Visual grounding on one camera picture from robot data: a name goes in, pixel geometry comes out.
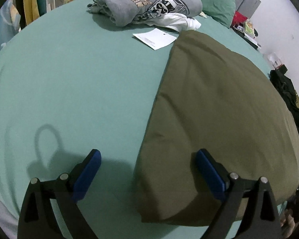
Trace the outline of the person's right hand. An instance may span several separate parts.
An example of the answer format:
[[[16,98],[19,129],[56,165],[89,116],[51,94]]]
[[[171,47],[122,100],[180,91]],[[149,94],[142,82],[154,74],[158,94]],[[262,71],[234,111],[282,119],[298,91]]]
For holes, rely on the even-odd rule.
[[[285,209],[280,216],[280,227],[282,230],[282,238],[289,238],[299,224],[299,216],[294,218],[293,210]]]

